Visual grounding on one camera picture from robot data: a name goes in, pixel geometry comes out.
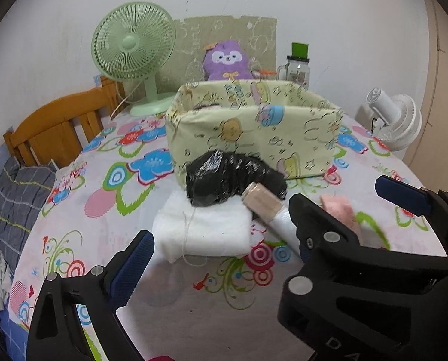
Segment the floral tablecloth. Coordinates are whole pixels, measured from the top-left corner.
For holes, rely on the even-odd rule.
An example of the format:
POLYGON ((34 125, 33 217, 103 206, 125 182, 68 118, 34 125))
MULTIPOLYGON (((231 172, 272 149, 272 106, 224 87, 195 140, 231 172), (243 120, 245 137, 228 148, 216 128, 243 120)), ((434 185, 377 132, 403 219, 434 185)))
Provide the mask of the floral tablecloth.
MULTIPOLYGON (((345 117, 327 172, 295 178, 298 156, 284 153, 288 192, 314 201, 347 198, 364 243, 408 253, 443 254, 423 219, 375 194, 387 175, 419 186, 406 165, 355 120, 345 117)), ((179 185, 171 172, 163 120, 121 116, 62 173, 23 247, 10 293, 10 320, 30 328, 36 299, 51 272, 80 276, 126 248, 179 185)), ((247 255, 188 256, 168 262, 156 252, 117 315, 146 359, 304 360, 310 348, 277 320, 282 284, 300 259, 267 226, 237 223, 247 255)))

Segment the pink cloth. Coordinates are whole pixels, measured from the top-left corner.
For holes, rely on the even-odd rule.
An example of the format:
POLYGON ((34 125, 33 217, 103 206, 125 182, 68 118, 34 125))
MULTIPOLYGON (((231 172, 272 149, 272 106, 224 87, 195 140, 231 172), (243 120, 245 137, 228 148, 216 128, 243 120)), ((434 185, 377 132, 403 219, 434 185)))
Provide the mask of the pink cloth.
POLYGON ((346 197, 323 195, 321 207, 353 231, 361 246, 390 249, 387 237, 375 219, 364 212, 354 212, 351 202, 346 197))

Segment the white standing fan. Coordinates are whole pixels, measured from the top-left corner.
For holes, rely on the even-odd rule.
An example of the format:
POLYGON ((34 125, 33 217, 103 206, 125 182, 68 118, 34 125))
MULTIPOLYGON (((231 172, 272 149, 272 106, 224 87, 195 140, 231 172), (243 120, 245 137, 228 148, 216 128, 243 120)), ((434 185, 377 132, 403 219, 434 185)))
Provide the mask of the white standing fan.
POLYGON ((356 120, 392 152, 406 150, 421 131, 419 107, 407 94, 388 95, 373 88, 358 109, 356 120))

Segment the cartoon paper storage box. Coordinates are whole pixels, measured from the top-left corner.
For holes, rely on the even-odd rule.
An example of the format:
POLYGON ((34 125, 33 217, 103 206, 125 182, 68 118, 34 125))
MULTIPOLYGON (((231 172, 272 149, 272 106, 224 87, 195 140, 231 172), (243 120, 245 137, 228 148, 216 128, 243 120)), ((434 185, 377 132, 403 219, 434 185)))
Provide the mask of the cartoon paper storage box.
POLYGON ((321 176, 331 166, 341 108, 293 82, 205 81, 181 86, 166 112, 180 185, 197 157, 220 149, 255 156, 286 179, 321 176))

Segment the grey plaid pillow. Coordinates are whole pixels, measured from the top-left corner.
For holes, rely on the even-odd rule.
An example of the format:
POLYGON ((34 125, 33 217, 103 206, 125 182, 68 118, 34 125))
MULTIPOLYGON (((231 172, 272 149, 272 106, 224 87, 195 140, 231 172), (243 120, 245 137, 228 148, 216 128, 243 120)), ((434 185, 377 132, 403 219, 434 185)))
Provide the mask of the grey plaid pillow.
POLYGON ((0 251, 15 271, 27 238, 50 195, 55 169, 23 166, 14 157, 0 173, 0 251))

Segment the purple plush toy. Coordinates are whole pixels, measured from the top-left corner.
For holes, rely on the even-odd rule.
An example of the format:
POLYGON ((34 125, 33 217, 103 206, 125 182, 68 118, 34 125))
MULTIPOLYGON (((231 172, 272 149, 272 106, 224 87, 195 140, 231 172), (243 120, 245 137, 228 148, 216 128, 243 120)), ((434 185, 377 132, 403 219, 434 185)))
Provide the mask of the purple plush toy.
POLYGON ((234 40, 207 45, 203 70, 208 81, 253 79, 249 59, 240 44, 234 40))

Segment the beige door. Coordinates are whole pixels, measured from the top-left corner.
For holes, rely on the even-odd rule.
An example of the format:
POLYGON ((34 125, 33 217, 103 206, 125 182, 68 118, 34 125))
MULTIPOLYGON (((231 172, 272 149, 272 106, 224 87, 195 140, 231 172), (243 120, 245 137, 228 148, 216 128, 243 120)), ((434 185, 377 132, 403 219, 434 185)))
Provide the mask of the beige door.
POLYGON ((427 188, 448 191, 448 15, 437 0, 428 14, 428 78, 421 108, 423 127, 404 162, 427 188))

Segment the beige roll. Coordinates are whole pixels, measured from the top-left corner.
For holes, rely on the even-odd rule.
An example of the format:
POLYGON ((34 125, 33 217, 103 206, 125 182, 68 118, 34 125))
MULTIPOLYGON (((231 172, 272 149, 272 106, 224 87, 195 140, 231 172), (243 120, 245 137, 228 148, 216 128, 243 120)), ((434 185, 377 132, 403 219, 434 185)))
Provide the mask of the beige roll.
POLYGON ((288 206, 264 185, 251 182, 243 191, 242 202, 266 225, 286 242, 288 247, 300 255, 300 242, 296 237, 296 226, 291 220, 288 206))

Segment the green patterned cardboard sheet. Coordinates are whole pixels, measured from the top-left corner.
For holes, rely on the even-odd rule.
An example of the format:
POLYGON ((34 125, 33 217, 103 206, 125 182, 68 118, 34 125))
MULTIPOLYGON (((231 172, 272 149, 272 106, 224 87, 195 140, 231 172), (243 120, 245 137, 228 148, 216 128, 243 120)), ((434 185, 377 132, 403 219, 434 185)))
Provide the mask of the green patterned cardboard sheet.
POLYGON ((254 70, 276 69, 275 18, 259 16, 198 16, 175 20, 176 42, 171 57, 156 74, 160 93, 173 92, 186 82, 203 79, 205 47, 234 40, 254 70))

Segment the white towel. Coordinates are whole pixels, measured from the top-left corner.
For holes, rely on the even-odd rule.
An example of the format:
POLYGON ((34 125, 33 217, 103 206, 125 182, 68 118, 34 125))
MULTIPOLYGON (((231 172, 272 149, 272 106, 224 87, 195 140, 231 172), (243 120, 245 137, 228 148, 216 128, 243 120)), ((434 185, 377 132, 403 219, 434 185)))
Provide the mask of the white towel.
POLYGON ((158 251, 171 263, 189 255, 243 256, 251 251, 251 211, 238 196, 196 207, 177 191, 158 212, 151 233, 158 251))

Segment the glass jar green lid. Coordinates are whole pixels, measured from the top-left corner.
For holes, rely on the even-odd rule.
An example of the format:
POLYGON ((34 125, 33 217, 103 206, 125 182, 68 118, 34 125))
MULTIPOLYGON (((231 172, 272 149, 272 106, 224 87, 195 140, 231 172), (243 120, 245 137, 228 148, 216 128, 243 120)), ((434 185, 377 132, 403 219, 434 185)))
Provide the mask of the glass jar green lid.
POLYGON ((308 53, 308 44, 293 42, 291 44, 291 54, 287 56, 287 62, 277 69, 276 79, 296 83, 307 90, 310 77, 308 53))

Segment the small cup with scissors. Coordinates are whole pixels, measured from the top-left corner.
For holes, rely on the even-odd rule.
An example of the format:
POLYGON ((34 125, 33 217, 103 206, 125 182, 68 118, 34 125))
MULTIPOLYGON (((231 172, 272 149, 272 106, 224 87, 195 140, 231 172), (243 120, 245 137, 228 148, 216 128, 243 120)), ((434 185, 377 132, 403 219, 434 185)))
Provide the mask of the small cup with scissors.
POLYGON ((274 80, 277 72, 275 70, 263 69, 261 63, 256 59, 251 59, 249 69, 254 78, 260 80, 274 80))

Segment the green desk fan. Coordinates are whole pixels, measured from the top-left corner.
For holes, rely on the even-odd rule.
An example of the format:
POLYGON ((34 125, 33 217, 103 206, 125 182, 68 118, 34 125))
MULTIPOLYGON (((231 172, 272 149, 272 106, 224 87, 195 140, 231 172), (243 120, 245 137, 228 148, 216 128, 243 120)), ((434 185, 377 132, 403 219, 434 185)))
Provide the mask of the green desk fan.
POLYGON ((109 12, 94 30, 93 62, 116 82, 140 82, 145 96, 133 103, 132 116, 164 113, 175 94, 159 93, 156 74, 169 60, 176 41, 173 18, 153 2, 127 2, 109 12))

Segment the black plastic bag bundle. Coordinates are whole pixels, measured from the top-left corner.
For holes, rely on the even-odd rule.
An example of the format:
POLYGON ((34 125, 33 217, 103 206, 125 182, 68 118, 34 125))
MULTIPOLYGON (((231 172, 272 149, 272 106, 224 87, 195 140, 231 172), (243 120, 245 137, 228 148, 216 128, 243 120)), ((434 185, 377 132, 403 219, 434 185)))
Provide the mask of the black plastic bag bundle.
POLYGON ((186 195, 193 206, 208 207, 241 196, 252 183, 262 184, 281 200, 286 197, 284 176, 255 156, 216 149, 186 166, 186 195))

